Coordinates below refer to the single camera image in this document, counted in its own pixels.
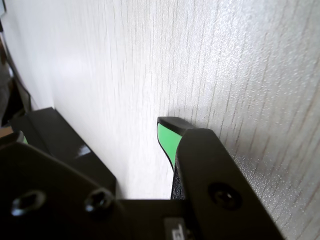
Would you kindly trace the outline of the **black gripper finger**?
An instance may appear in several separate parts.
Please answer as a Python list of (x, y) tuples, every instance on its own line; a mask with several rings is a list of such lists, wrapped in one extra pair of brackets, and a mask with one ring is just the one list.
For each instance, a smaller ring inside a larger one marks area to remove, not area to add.
[(3, 240), (116, 240), (113, 195), (13, 133), (0, 140)]

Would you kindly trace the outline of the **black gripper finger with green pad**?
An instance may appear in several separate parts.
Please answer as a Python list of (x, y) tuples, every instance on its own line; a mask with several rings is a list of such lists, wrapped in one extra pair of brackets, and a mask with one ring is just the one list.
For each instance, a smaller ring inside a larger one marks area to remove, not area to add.
[(282, 234), (217, 135), (174, 116), (157, 118), (157, 139), (179, 175), (203, 240), (280, 240)]

